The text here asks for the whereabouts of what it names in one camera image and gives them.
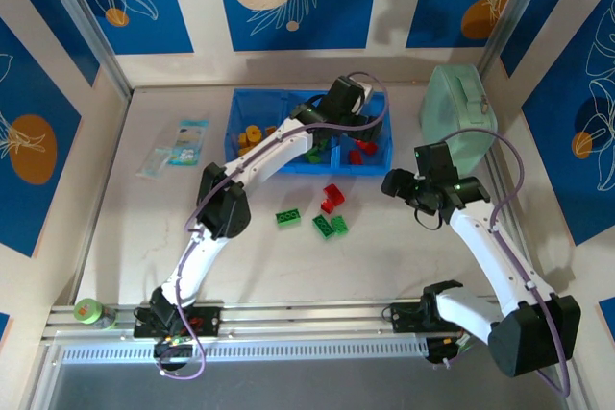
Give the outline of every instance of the white table surface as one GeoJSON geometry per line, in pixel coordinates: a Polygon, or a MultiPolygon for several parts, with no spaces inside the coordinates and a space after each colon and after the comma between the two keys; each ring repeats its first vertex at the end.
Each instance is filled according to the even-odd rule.
{"type": "MultiPolygon", "coordinates": [[[[195,206],[203,166],[211,161],[224,163],[223,138],[233,91],[232,87],[192,87],[135,93],[79,298],[142,303],[169,276],[188,240],[183,225],[195,206]],[[167,167],[158,181],[135,175],[170,120],[204,116],[210,127],[198,168],[167,167]]],[[[393,167],[416,171],[413,148],[422,144],[417,115],[425,88],[392,85],[389,91],[393,167]]],[[[483,168],[479,167],[477,176],[491,190],[483,168]]],[[[423,229],[401,199],[380,192],[381,180],[274,175],[250,197],[251,225],[218,256],[199,300],[416,297],[424,286],[450,278],[477,295],[491,295],[486,277],[461,239],[447,227],[437,232],[423,229]],[[336,212],[344,216],[350,232],[324,241],[311,219],[320,213],[322,188],[331,182],[346,195],[346,203],[336,212]],[[295,207],[302,213],[302,225],[278,229],[275,213],[295,207]]]]}

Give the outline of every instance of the green lego piece in tray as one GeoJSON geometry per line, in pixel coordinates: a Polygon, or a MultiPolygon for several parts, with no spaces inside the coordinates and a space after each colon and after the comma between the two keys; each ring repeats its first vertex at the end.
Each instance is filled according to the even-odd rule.
{"type": "Polygon", "coordinates": [[[311,148],[304,154],[309,163],[320,163],[320,156],[318,156],[318,147],[311,148]]]}
{"type": "Polygon", "coordinates": [[[331,219],[331,226],[337,235],[344,235],[348,233],[348,226],[346,226],[346,222],[341,215],[331,219]]]}
{"type": "Polygon", "coordinates": [[[276,213],[276,220],[278,221],[279,227],[288,226],[299,223],[301,221],[301,214],[297,208],[294,208],[292,210],[276,213]]]}
{"type": "Polygon", "coordinates": [[[323,215],[318,215],[311,221],[314,223],[316,229],[318,229],[318,232],[320,232],[320,235],[322,235],[325,240],[335,234],[335,231],[323,215]]]}

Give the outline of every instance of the metal bracket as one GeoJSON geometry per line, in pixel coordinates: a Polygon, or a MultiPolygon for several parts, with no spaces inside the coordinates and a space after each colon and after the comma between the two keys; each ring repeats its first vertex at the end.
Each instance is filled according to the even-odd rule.
{"type": "MultiPolygon", "coordinates": [[[[163,328],[162,324],[158,322],[158,318],[152,313],[152,310],[147,307],[137,308],[138,313],[135,311],[136,322],[134,337],[136,339],[143,338],[164,338],[169,332],[163,328]]],[[[190,326],[199,337],[213,337],[218,336],[218,330],[220,328],[220,312],[221,308],[217,306],[195,306],[189,310],[188,321],[190,326]]],[[[187,336],[187,332],[180,331],[178,333],[181,336],[187,336]]]]}
{"type": "Polygon", "coordinates": [[[389,309],[395,333],[455,333],[460,330],[450,322],[428,322],[420,302],[394,302],[389,309]]]}

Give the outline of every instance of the metal grate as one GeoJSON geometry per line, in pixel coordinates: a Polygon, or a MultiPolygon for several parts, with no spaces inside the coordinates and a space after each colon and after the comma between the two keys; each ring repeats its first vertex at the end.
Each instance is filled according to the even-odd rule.
{"type": "MultiPolygon", "coordinates": [[[[208,361],[317,360],[370,357],[424,357],[424,339],[405,338],[344,341],[242,342],[204,345],[208,361]]],[[[151,362],[153,344],[83,345],[65,347],[63,364],[144,363],[151,362]]],[[[192,356],[200,356],[193,348],[192,356]]]]}

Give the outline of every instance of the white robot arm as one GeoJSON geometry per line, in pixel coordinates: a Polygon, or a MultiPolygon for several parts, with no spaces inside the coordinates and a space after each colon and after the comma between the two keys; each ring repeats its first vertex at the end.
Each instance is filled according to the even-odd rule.
{"type": "MultiPolygon", "coordinates": [[[[242,183],[243,190],[249,196],[260,184],[284,167],[290,160],[311,149],[313,145],[312,133],[299,132],[283,139],[286,133],[295,131],[303,126],[304,124],[297,119],[285,119],[274,133],[262,141],[261,146],[267,146],[271,141],[274,141],[270,149],[266,150],[261,156],[258,155],[259,149],[253,149],[246,156],[227,163],[224,169],[228,172],[233,172],[237,167],[250,162],[251,157],[256,157],[254,161],[250,162],[248,168],[242,170],[234,177],[235,183],[242,183]]],[[[213,264],[217,255],[229,240],[227,237],[212,239],[211,232],[203,224],[195,227],[185,250],[188,252],[193,243],[196,245],[182,270],[182,279],[180,281],[182,306],[190,306],[196,301],[201,284],[211,264],[213,264]]],[[[177,282],[178,269],[176,267],[173,274],[161,286],[164,297],[172,302],[175,302],[176,299],[175,284],[177,282]]]]}
{"type": "Polygon", "coordinates": [[[319,95],[295,108],[275,132],[248,154],[223,167],[212,163],[205,168],[199,204],[221,182],[226,185],[213,193],[206,204],[202,203],[199,207],[202,211],[193,215],[195,224],[190,229],[190,241],[183,257],[171,276],[152,294],[152,322],[157,324],[157,330],[171,336],[182,330],[183,322],[177,312],[178,298],[182,308],[194,304],[215,258],[230,239],[248,226],[251,217],[247,197],[259,185],[293,158],[334,136],[347,133],[362,141],[376,140],[381,122],[376,123],[376,117],[358,115],[372,93],[371,85],[340,77],[326,95],[319,95]],[[320,103],[315,106],[313,103],[318,99],[320,103]],[[373,127],[363,130],[370,121],[373,127]]]}
{"type": "MultiPolygon", "coordinates": [[[[502,372],[517,376],[558,362],[541,300],[553,318],[565,357],[570,359],[580,320],[574,298],[556,295],[531,269],[499,221],[491,227],[494,206],[489,195],[476,178],[459,178],[445,142],[418,147],[415,155],[419,175],[392,170],[382,192],[404,199],[415,208],[415,216],[439,213],[474,255],[498,305],[473,295],[454,280],[440,282],[425,288],[420,308],[410,313],[410,323],[431,331],[450,324],[460,326],[489,346],[502,372]]],[[[393,323],[394,329],[396,323],[404,323],[408,312],[407,306],[399,307],[391,305],[394,318],[401,319],[393,323]]]]}
{"type": "MultiPolygon", "coordinates": [[[[196,225],[191,229],[190,242],[178,267],[154,291],[150,300],[151,318],[157,324],[157,331],[173,336],[183,330],[178,305],[183,312],[194,304],[215,257],[230,239],[248,226],[247,196],[313,145],[344,133],[344,127],[363,127],[368,119],[357,114],[370,96],[371,87],[339,78],[318,106],[313,101],[298,106],[274,133],[246,156],[224,167],[215,164],[206,167],[199,192],[199,203],[203,202],[193,215],[196,225]],[[319,123],[337,124],[338,128],[332,130],[329,125],[325,129],[306,131],[307,127],[316,127],[313,124],[319,123]]],[[[353,132],[352,136],[371,141],[379,133],[380,126],[376,126],[365,133],[353,132]]],[[[498,237],[512,257],[519,260],[520,267],[513,264],[511,255],[506,253],[503,242],[498,241],[491,228],[493,206],[488,194],[476,178],[458,177],[446,143],[416,148],[415,154],[420,176],[405,170],[392,170],[384,179],[382,192],[401,197],[415,208],[415,214],[439,213],[441,220],[451,225],[471,250],[489,279],[499,306],[476,297],[454,280],[440,282],[425,288],[420,307],[410,313],[410,324],[420,324],[427,331],[438,331],[440,326],[450,328],[451,324],[460,326],[489,346],[505,374],[516,376],[558,361],[552,330],[544,315],[544,309],[548,309],[569,359],[580,319],[575,300],[570,296],[559,298],[553,288],[533,272],[512,239],[496,224],[498,237]],[[531,278],[523,279],[521,271],[531,274],[531,278]],[[538,305],[537,297],[546,301],[546,307],[538,305]]],[[[395,310],[393,303],[391,313],[395,310]]],[[[397,326],[407,313],[407,306],[397,311],[400,319],[397,326]]]]}

